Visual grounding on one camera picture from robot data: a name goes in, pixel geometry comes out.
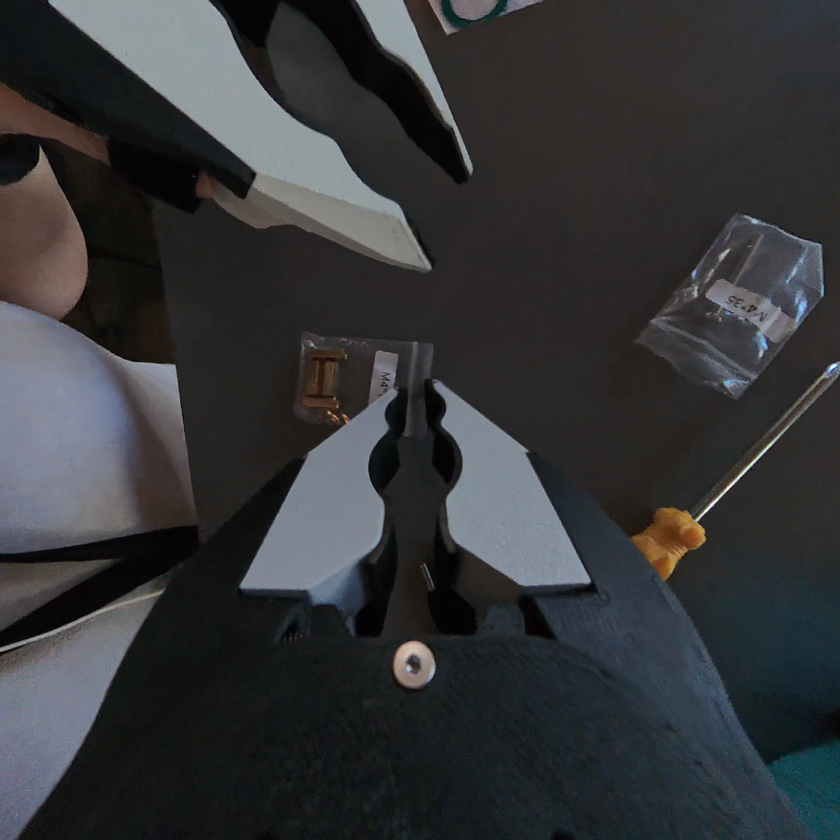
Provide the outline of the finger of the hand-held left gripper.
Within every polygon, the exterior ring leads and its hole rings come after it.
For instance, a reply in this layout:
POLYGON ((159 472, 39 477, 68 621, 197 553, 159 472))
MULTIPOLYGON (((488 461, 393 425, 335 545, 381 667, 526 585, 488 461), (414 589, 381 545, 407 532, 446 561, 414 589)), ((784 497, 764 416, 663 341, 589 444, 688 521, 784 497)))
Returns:
POLYGON ((218 188, 232 215, 256 227, 296 226, 392 266, 432 269, 399 205, 363 183, 334 140, 273 99, 212 3, 50 5, 255 174, 244 199, 218 188))
POLYGON ((352 158, 354 120, 391 115, 408 140, 455 183, 473 173, 466 144, 404 2, 277 2, 276 78, 315 128, 337 130, 352 158))

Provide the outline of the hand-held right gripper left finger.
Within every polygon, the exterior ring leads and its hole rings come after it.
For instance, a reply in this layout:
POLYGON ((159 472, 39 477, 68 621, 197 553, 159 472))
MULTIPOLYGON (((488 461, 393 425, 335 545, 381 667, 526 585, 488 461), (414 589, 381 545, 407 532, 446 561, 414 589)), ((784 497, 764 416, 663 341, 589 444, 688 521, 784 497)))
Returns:
POLYGON ((400 468, 403 391, 380 397, 306 458, 239 585, 334 606, 359 636, 382 633, 396 579, 384 494, 400 468))

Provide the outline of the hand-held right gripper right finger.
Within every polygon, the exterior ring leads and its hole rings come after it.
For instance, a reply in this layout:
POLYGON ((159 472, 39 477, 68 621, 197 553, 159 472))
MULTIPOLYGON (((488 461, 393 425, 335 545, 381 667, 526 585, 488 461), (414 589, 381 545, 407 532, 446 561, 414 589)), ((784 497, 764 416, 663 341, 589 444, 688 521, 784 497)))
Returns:
POLYGON ((441 381, 425 384, 445 494, 427 605, 444 635, 476 634, 500 607, 592 588, 529 451, 441 381))

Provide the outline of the yellow-handled screwdriver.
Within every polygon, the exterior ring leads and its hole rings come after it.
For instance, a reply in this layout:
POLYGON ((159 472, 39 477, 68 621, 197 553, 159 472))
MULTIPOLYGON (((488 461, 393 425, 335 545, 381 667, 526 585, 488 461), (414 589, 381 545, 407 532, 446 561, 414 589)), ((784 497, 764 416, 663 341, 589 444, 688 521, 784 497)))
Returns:
POLYGON ((838 380, 839 362, 829 364, 773 424, 754 441, 718 481, 689 509, 658 508, 651 522, 632 537, 633 543, 663 580, 690 551, 707 541, 700 521, 755 467, 773 446, 838 380))

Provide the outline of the clear bag of brass standoffs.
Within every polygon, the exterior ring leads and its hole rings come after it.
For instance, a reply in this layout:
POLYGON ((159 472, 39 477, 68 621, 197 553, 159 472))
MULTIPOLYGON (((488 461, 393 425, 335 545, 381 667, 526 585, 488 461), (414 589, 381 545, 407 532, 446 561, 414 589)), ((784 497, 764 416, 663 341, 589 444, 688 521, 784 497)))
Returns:
POLYGON ((292 411, 306 424, 341 426, 401 390, 407 394, 404 435, 423 438, 424 388, 433 362, 431 343, 302 332, 292 411))

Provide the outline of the clear bag of long screws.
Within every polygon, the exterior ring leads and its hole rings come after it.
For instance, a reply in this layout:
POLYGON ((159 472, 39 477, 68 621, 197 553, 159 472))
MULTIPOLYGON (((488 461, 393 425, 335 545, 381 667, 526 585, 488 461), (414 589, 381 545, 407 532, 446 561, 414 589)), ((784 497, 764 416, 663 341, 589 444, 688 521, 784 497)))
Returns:
POLYGON ((739 399, 824 293, 821 244, 736 214, 636 344, 688 382, 739 399))

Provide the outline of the person's left forearm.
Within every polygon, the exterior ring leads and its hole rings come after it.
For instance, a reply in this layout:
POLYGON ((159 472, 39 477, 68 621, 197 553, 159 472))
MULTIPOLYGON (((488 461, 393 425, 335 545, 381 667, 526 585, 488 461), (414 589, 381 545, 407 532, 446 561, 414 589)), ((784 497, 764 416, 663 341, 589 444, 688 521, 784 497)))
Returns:
POLYGON ((1 300, 62 320, 88 283, 88 250, 43 151, 33 171, 1 188, 1 300))

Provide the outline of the dark grey desk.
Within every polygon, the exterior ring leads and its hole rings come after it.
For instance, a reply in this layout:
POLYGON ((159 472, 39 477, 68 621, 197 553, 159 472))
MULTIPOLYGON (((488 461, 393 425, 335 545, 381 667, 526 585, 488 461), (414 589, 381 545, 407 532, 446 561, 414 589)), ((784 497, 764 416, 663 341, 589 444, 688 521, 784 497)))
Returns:
POLYGON ((431 273, 154 209, 203 537, 324 437, 292 413, 302 331, 432 343, 436 377, 626 532, 690 506, 838 361, 838 2, 541 2, 455 35, 407 5, 464 185, 296 8, 258 58, 404 207, 431 273), (826 293, 733 401, 635 339, 736 213, 821 243, 826 293))

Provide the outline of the person's left hand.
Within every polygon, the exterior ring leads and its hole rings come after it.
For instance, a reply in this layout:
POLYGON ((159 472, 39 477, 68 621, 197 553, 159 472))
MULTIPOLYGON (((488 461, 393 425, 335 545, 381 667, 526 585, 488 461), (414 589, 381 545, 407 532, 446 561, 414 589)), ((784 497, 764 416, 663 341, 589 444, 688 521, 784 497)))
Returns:
POLYGON ((215 198, 217 178, 204 171, 185 172, 171 162, 141 159, 140 167, 117 166, 111 161, 111 141, 35 104, 9 86, 1 86, 2 137, 27 135, 40 147, 35 168, 19 181, 2 185, 2 209, 15 203, 61 202, 63 187, 45 151, 46 143, 62 145, 111 169, 122 182, 147 195, 173 204, 177 197, 202 201, 215 198))

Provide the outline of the person's white shirt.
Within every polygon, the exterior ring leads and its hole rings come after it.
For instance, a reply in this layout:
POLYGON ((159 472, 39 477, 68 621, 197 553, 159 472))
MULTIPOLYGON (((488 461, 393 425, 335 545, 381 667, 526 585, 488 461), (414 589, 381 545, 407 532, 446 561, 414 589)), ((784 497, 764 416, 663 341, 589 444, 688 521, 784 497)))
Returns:
POLYGON ((1 823, 17 838, 197 529, 172 364, 6 303, 1 356, 1 823))

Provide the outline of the teal round plate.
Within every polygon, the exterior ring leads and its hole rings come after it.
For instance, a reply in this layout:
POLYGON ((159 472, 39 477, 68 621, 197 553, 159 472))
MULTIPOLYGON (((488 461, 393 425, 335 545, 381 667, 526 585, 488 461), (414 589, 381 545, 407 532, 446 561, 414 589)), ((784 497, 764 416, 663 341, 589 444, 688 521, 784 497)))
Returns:
POLYGON ((839 741, 783 756, 769 769, 814 836, 838 839, 839 741))

